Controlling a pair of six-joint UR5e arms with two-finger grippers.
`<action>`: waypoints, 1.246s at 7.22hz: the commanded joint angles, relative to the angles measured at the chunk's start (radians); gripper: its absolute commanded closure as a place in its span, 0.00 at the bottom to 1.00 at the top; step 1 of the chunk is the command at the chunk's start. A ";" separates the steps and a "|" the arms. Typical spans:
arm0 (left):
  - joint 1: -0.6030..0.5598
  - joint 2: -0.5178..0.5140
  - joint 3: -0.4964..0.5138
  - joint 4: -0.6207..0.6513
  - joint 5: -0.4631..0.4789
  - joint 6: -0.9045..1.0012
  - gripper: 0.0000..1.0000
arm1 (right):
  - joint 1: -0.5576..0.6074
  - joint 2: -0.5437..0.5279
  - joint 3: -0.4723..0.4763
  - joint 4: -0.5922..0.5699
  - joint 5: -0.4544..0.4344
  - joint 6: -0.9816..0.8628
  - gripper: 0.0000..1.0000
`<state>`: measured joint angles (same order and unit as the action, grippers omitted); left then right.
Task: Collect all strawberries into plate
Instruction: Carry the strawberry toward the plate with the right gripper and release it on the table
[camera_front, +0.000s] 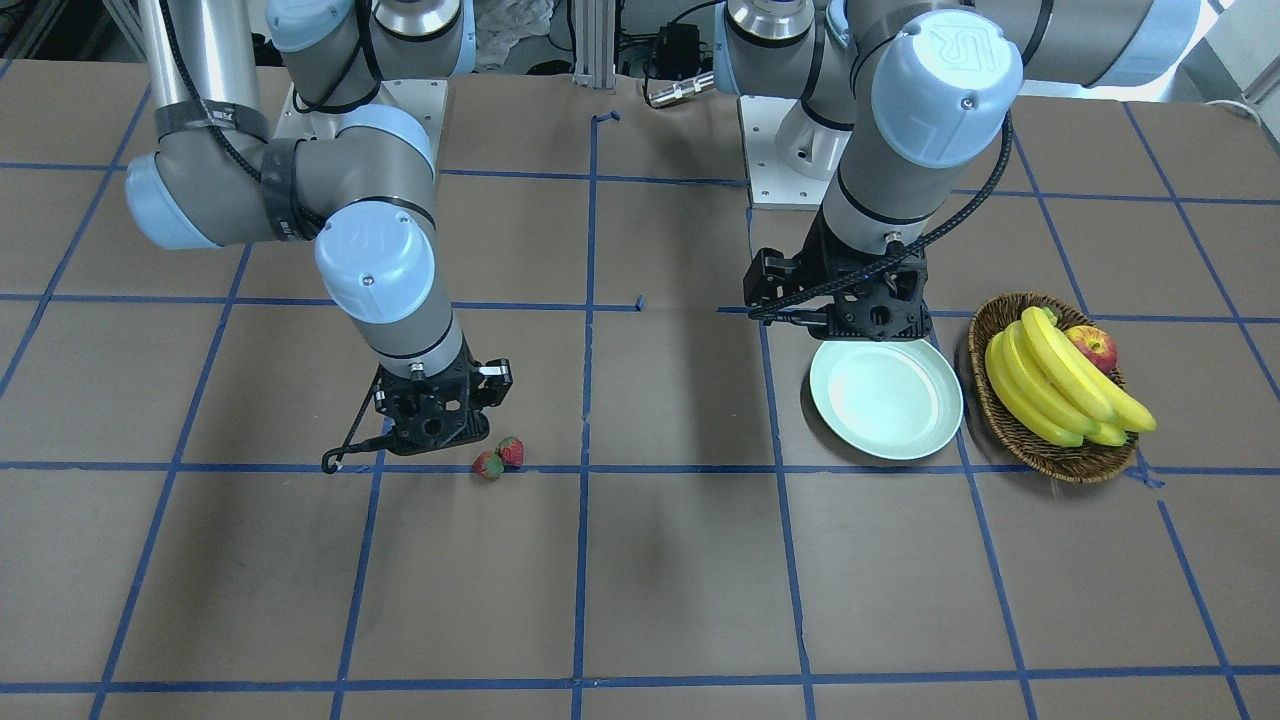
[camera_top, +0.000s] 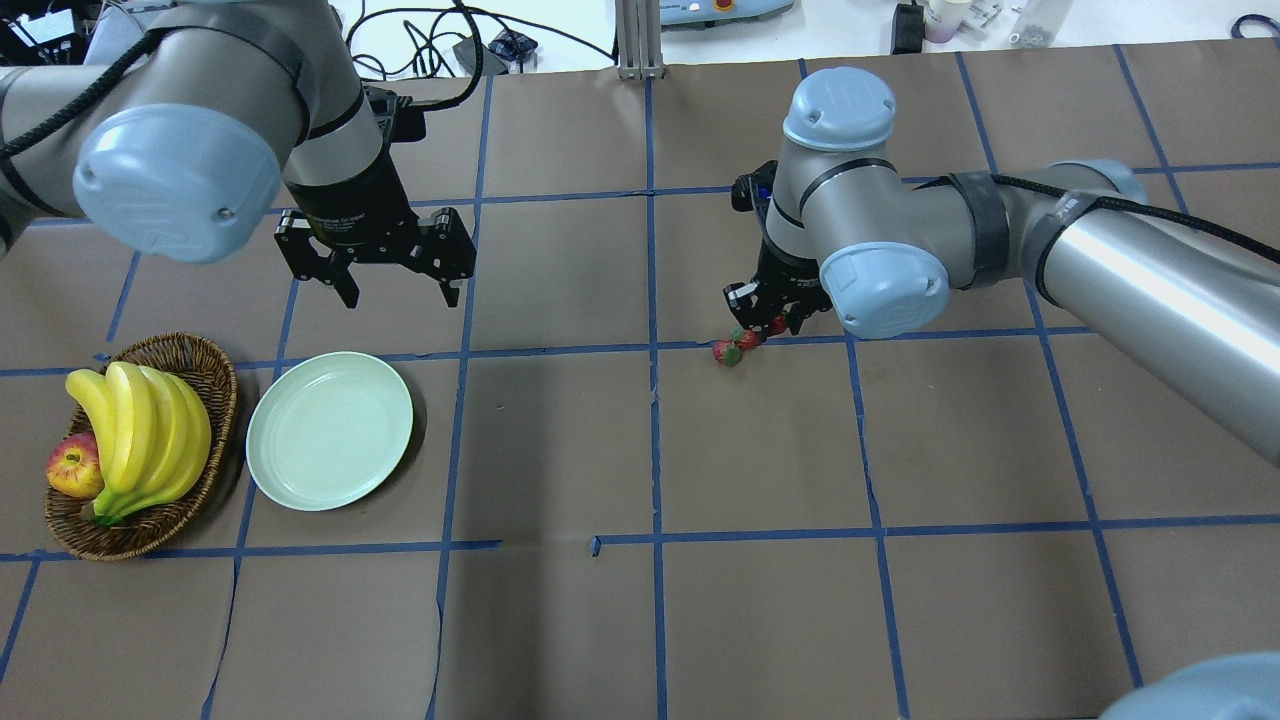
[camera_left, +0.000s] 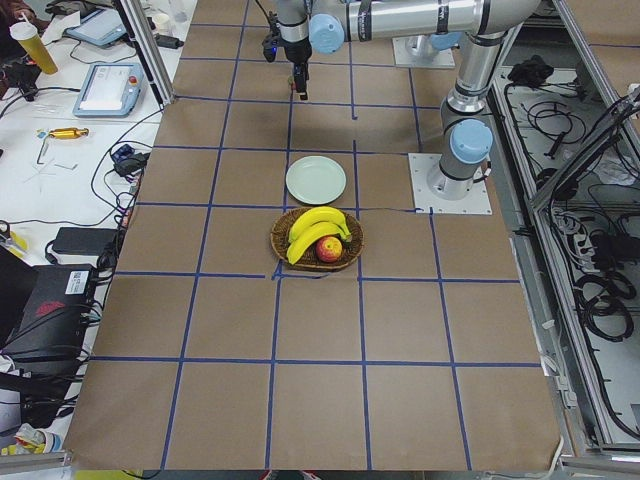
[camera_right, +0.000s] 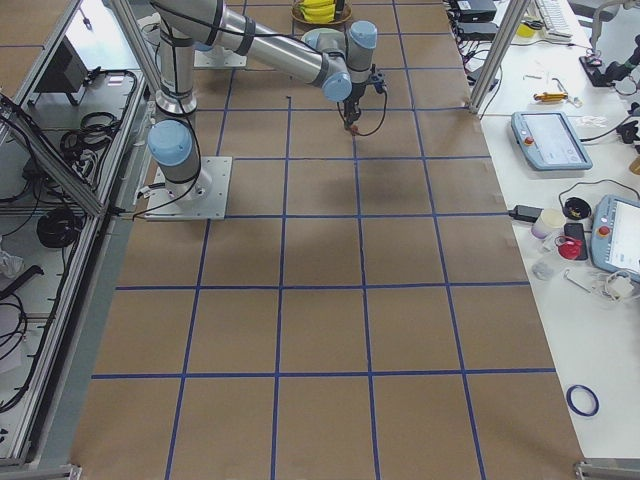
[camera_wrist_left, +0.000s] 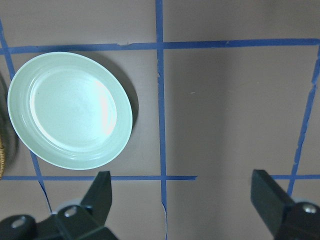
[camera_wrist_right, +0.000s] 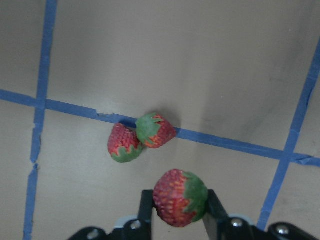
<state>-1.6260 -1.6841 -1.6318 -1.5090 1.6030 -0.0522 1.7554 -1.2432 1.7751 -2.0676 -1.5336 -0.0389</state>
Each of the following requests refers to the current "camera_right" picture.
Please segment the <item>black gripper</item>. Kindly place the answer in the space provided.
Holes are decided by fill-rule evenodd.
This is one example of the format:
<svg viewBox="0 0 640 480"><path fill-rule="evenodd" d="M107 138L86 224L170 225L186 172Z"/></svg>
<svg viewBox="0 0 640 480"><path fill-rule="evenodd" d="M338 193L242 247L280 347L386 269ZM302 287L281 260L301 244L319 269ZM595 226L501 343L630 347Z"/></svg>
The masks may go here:
<svg viewBox="0 0 640 480"><path fill-rule="evenodd" d="M364 84L353 84L350 95L345 99L345 118L359 119L361 109L359 106L360 99L365 93Z"/></svg>

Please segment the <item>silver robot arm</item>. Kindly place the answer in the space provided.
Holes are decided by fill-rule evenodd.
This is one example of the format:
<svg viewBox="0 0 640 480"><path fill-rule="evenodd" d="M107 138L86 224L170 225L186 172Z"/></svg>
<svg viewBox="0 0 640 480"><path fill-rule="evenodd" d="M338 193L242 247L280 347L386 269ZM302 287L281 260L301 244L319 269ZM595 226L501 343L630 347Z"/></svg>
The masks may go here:
<svg viewBox="0 0 640 480"><path fill-rule="evenodd" d="M155 94L159 120L147 145L164 177L167 200L149 212L197 218L196 208L216 197L217 176L201 153L193 124L197 109L193 71L197 45L222 47L254 58L318 87L341 109L344 128L357 134L359 101L368 86L386 92L373 63L378 31L357 21L345 32L314 29L304 39L270 30L222 1L155 1L160 16L160 78Z"/></svg>

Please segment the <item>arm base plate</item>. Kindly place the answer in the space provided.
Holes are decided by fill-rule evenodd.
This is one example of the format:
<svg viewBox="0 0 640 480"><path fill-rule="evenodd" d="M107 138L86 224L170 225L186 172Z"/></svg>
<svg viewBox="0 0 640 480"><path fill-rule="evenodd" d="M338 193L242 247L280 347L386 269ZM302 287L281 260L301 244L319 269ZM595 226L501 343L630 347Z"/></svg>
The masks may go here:
<svg viewBox="0 0 640 480"><path fill-rule="evenodd" d="M164 186L148 194L148 203L142 218L149 221L223 220L229 193L232 158L205 156L201 172L193 187L166 183L160 167L154 181Z"/></svg>
<svg viewBox="0 0 640 480"><path fill-rule="evenodd" d="M195 51L194 67L198 69L243 69L246 63L246 56L238 55L223 47Z"/></svg>

